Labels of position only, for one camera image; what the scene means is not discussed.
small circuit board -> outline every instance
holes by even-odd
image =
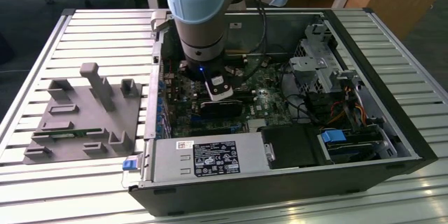
[[[256,57],[246,69],[258,64]],[[167,104],[172,138],[252,132],[250,122],[260,125],[291,124],[288,106],[280,95],[278,64],[262,67],[246,83],[234,89],[234,96],[212,102],[206,85],[180,74],[166,74]]]

slotted metal surface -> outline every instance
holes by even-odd
[[[336,11],[374,63],[404,111],[440,160],[367,192],[312,198],[183,217],[155,218],[122,187],[124,158],[23,165],[24,148],[40,121],[52,78],[88,85],[78,74],[80,62],[99,62],[110,83],[134,78],[147,84],[152,44],[150,10],[79,10],[68,16],[30,92],[23,113],[4,139],[0,156],[0,223],[404,223],[444,222],[448,216],[448,107],[446,96],[400,44],[362,10]],[[98,33],[108,39],[95,40]],[[131,33],[120,40],[115,34]],[[343,55],[347,65],[351,63]],[[138,137],[144,135],[148,86],[144,86]],[[144,148],[142,139],[136,152]]]

warning label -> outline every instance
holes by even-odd
[[[195,144],[194,161],[196,177],[240,173],[238,154],[235,141]]]

